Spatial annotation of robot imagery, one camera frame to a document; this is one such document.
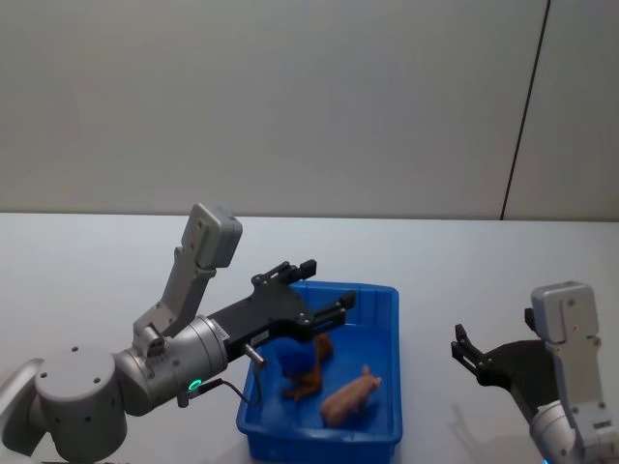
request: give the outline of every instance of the blue tray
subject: blue tray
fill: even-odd
[[[303,282],[293,286],[311,309],[319,309],[346,291],[357,292],[357,303],[346,314],[346,325],[330,332],[333,357],[323,364],[322,393],[295,403],[281,397],[287,380],[277,361],[278,341],[258,351],[267,359],[260,373],[263,400],[255,407],[241,403],[236,423],[248,436],[250,454],[263,461],[286,463],[389,463],[402,437],[399,390],[398,291],[357,283]],[[320,403],[361,375],[364,364],[383,383],[366,409],[342,428],[326,428]],[[255,396],[251,370],[246,396]]]

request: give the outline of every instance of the toy pig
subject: toy pig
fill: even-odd
[[[320,416],[329,427],[338,427],[346,418],[366,407],[369,394],[381,384],[380,377],[374,377],[364,365],[363,375],[325,399],[320,405]]]

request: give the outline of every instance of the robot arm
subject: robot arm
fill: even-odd
[[[531,438],[552,464],[619,458],[617,430],[602,395],[593,290],[566,282],[533,291],[525,322],[541,338],[508,343],[486,354],[456,326],[452,355],[483,386],[512,395]]]
[[[291,283],[316,263],[285,262],[251,279],[253,292],[210,316],[196,316],[208,280],[227,267],[242,234],[221,208],[195,205],[160,301],[133,324],[133,343],[111,355],[88,346],[34,360],[0,386],[0,458],[22,461],[48,431],[68,461],[93,462],[116,451],[126,414],[142,416],[170,399],[180,407],[224,381],[205,383],[243,355],[264,365],[255,347],[278,336],[310,341],[344,323],[355,294],[312,312]]]

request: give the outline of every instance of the gray wall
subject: gray wall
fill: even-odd
[[[2,2],[0,211],[498,218],[544,7]],[[616,13],[553,1],[509,218],[619,213]],[[580,147],[602,167],[575,205],[555,185]]]

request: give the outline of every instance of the white table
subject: white table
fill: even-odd
[[[80,343],[117,352],[160,296],[184,217],[0,215],[0,369]],[[594,286],[606,401],[619,418],[619,224],[241,218],[232,266],[207,288],[210,313],[251,291],[280,261],[318,261],[316,279],[400,292],[404,436],[395,462],[540,463],[511,397],[482,388],[451,358],[462,322],[484,350],[530,338],[531,290],[567,279]],[[242,386],[246,361],[223,377]],[[238,399],[216,389],[181,410],[129,418],[113,462],[251,462],[235,425]],[[46,437],[36,457],[57,459]]]

